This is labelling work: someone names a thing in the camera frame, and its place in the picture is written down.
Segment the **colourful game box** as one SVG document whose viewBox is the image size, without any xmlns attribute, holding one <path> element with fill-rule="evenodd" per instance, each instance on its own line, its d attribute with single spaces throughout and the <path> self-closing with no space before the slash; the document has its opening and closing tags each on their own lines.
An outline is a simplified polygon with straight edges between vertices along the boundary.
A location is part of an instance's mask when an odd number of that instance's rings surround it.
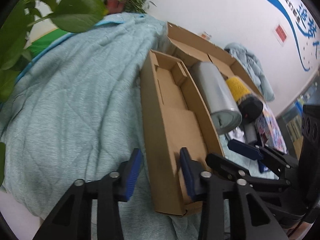
<svg viewBox="0 0 320 240">
<path fill-rule="evenodd" d="M 269 147 L 287 154 L 287 147 L 279 125 L 266 103 L 263 103 L 263 111 L 255 120 L 255 126 L 264 145 L 267 144 Z"/>
</svg>

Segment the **silver metal cylinder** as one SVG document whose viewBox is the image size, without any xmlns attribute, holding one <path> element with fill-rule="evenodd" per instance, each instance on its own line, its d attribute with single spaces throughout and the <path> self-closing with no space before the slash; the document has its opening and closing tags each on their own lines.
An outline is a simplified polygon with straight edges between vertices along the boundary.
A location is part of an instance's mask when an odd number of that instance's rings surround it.
<svg viewBox="0 0 320 240">
<path fill-rule="evenodd" d="M 216 65 L 198 62 L 190 68 L 190 74 L 208 108 L 217 133 L 226 134 L 237 128 L 242 116 Z"/>
</svg>

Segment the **yellow label plastic jar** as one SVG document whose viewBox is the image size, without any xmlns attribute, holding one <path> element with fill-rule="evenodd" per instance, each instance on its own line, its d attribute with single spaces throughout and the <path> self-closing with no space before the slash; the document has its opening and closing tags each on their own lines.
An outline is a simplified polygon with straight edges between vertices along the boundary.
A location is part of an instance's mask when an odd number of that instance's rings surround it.
<svg viewBox="0 0 320 240">
<path fill-rule="evenodd" d="M 228 78 L 226 84 L 242 115 L 242 122 L 255 122 L 263 112 L 263 102 L 237 76 Z"/>
</svg>

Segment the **white spray bottle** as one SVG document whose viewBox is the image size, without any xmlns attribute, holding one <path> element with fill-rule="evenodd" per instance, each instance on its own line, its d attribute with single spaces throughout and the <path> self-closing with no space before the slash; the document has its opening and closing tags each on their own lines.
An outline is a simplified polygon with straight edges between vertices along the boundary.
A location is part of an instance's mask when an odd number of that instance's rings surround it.
<svg viewBox="0 0 320 240">
<path fill-rule="evenodd" d="M 257 134 L 256 134 L 255 126 L 253 123 L 246 124 L 244 126 L 244 132 L 245 132 L 246 142 L 248 144 L 255 144 L 257 142 Z"/>
</svg>

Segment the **glass door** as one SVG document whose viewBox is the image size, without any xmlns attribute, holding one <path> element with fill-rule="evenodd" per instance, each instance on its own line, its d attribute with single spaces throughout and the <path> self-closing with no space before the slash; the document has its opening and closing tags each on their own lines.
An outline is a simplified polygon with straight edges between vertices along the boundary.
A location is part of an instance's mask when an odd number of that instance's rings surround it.
<svg viewBox="0 0 320 240">
<path fill-rule="evenodd" d="M 277 117 L 287 152 L 297 159 L 303 144 L 302 111 L 305 104 L 319 105 L 319 70 L 296 100 Z"/>
</svg>

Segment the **brown cardboard box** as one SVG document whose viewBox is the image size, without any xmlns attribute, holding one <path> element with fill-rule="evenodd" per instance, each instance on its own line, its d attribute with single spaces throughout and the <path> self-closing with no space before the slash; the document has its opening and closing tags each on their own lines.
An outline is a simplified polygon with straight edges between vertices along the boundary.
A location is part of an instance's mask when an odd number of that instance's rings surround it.
<svg viewBox="0 0 320 240">
<path fill-rule="evenodd" d="M 223 155 L 220 126 L 213 123 L 213 104 L 226 120 L 236 108 L 225 105 L 226 95 L 209 98 L 199 91 L 193 79 L 197 63 L 208 63 L 212 76 L 226 80 L 236 76 L 256 95 L 258 87 L 238 59 L 204 38 L 175 25 L 167 24 L 165 44 L 149 51 L 140 71 L 140 93 L 149 181 L 154 210 L 167 216 L 184 217 L 201 210 L 187 195 L 180 168 L 180 150 L 205 164 L 209 153 Z"/>
</svg>

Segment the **light blue puffer jacket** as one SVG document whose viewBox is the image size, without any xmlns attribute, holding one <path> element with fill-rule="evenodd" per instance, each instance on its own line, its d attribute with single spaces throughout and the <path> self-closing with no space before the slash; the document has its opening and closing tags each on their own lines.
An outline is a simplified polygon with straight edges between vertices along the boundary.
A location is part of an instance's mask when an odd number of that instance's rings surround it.
<svg viewBox="0 0 320 240">
<path fill-rule="evenodd" d="M 224 50 L 242 65 L 264 99 L 267 102 L 273 101 L 275 99 L 274 91 L 256 55 L 242 44 L 235 42 L 225 46 Z"/>
</svg>

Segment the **large green leaf plant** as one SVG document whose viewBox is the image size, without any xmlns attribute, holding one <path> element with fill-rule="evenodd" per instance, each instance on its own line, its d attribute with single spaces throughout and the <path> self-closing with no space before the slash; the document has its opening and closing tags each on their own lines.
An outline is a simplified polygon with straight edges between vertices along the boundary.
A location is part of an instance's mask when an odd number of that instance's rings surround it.
<svg viewBox="0 0 320 240">
<path fill-rule="evenodd" d="M 1 105 L 10 99 L 18 76 L 33 64 L 28 43 L 35 25 L 50 21 L 68 33 L 83 33 L 107 13 L 102 0 L 18 0 L 1 25 Z"/>
</svg>

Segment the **red wall notice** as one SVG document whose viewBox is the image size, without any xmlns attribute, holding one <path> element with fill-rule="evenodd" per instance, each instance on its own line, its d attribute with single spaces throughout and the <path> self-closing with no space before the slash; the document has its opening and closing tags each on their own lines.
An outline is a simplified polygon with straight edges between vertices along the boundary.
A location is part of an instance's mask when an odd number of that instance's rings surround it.
<svg viewBox="0 0 320 240">
<path fill-rule="evenodd" d="M 279 44 L 281 46 L 284 46 L 284 44 L 287 41 L 287 33 L 283 29 L 283 27 L 280 24 L 277 24 L 276 27 L 273 30 L 273 33 L 274 33 L 277 41 L 279 42 Z"/>
</svg>

